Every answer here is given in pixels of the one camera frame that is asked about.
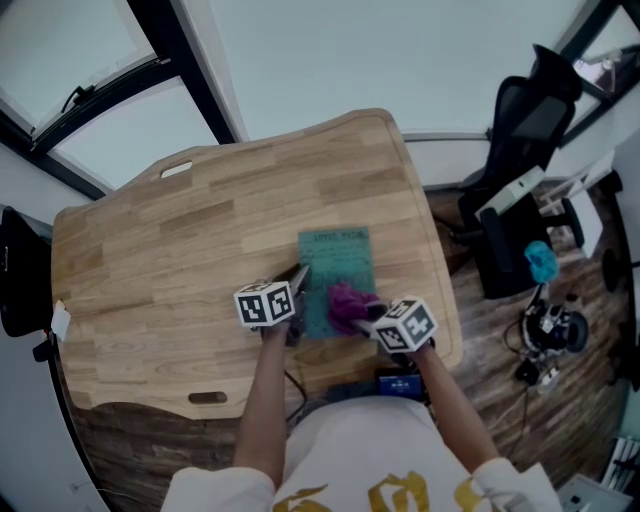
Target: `wooden table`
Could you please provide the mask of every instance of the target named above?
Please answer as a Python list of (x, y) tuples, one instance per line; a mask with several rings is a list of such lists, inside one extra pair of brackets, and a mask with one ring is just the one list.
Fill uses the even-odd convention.
[[(192, 162), (189, 170), (161, 177)], [(378, 294), (423, 297), (447, 366), (458, 313), (426, 198), (389, 113), (363, 110), (272, 139), (192, 148), (54, 223), (54, 300), (74, 403), (135, 402), (188, 418), (242, 413), (260, 349), (233, 292), (297, 260), (300, 231), (368, 226)], [(310, 393), (370, 379), (374, 342), (303, 340), (286, 366)], [(192, 403), (209, 393), (210, 403)], [(295, 389), (287, 389), (295, 397)]]

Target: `chair backrest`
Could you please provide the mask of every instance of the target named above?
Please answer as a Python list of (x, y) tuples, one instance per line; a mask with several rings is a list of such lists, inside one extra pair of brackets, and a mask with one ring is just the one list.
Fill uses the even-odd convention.
[(575, 113), (582, 83), (571, 64), (538, 45), (528, 78), (500, 85), (484, 174), (474, 188), (500, 189), (535, 166), (546, 169)]

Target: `black bag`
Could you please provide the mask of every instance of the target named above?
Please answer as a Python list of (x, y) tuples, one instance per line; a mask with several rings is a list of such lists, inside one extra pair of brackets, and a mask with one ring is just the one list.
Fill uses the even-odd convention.
[(0, 224), (0, 317), (9, 336), (50, 329), (51, 244), (11, 207)]

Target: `floor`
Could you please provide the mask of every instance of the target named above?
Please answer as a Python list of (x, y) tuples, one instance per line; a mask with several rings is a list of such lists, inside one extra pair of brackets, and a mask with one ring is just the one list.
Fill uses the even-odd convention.
[[(457, 192), (428, 194), (433, 212), (450, 222), (458, 220), (457, 197)], [(440, 231), (449, 270), (457, 270), (452, 279), (464, 337), (464, 358), (453, 374), (490, 426), (500, 452), (514, 450), (512, 460), (520, 468), (541, 462), (555, 486), (574, 473), (599, 478), (625, 396), (624, 384), (608, 385), (611, 368), (606, 355), (619, 338), (619, 324), (629, 318), (628, 294), (624, 283), (614, 294), (604, 288), (602, 253), (619, 247), (604, 198), (596, 192), (594, 201), (605, 225), (597, 252), (591, 260), (563, 266), (551, 288), (553, 302), (562, 302), (567, 293), (580, 297), (576, 307), (589, 320), (589, 344), (579, 355), (560, 358), (561, 378), (555, 389), (547, 395), (530, 394), (523, 437), (515, 449), (523, 401), (494, 425), (523, 392), (513, 378), (519, 356), (505, 348), (502, 335), (517, 320), (530, 294), (485, 300), (473, 261), (465, 263), (463, 250), (449, 243), (445, 229)], [(570, 247), (569, 242), (554, 240), (559, 255)], [(520, 343), (518, 336), (517, 329), (510, 331), (509, 343)], [(120, 510), (159, 509), (172, 475), (180, 468), (218, 469), (231, 462), (238, 420), (191, 421), (124, 403), (90, 411), (69, 404), (102, 486), (150, 504), (111, 495)]]

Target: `purple cloth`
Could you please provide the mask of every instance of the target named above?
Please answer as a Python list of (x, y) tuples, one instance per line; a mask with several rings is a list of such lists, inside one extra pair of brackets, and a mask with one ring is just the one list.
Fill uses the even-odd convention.
[(367, 304), (379, 301), (377, 295), (354, 290), (349, 283), (329, 286), (329, 323), (336, 331), (354, 336), (360, 331), (354, 329), (351, 320), (365, 320)]

